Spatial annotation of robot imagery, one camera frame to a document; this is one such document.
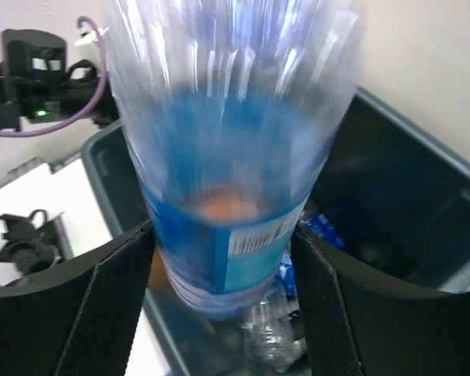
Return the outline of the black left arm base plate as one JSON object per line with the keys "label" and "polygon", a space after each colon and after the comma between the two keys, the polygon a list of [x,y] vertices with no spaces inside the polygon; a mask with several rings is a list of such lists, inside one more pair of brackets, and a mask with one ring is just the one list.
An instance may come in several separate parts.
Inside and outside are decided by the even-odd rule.
{"label": "black left arm base plate", "polygon": [[57,266],[73,257],[61,216],[45,209],[29,215],[0,215],[0,262],[12,263],[27,276]]}

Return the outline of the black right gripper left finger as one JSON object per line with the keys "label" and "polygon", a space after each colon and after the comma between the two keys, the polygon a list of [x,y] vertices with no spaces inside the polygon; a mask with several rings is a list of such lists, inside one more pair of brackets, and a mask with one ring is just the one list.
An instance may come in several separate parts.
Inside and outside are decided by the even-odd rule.
{"label": "black right gripper left finger", "polygon": [[144,222],[0,287],[0,375],[123,375],[154,255]]}

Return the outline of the clear bottle light blue label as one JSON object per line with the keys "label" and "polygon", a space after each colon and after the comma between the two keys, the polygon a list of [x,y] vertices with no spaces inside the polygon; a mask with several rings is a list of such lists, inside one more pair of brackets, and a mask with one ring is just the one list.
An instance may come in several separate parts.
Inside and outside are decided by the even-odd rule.
{"label": "clear bottle light blue label", "polygon": [[358,1],[107,1],[110,86],[175,293],[214,320],[272,283],[356,93]]}

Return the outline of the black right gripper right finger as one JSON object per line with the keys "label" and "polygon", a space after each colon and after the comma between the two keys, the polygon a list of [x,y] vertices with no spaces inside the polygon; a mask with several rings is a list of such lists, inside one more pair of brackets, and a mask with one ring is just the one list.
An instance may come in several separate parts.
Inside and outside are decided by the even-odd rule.
{"label": "black right gripper right finger", "polygon": [[297,226],[298,303],[315,375],[470,375],[470,291],[370,267]]}

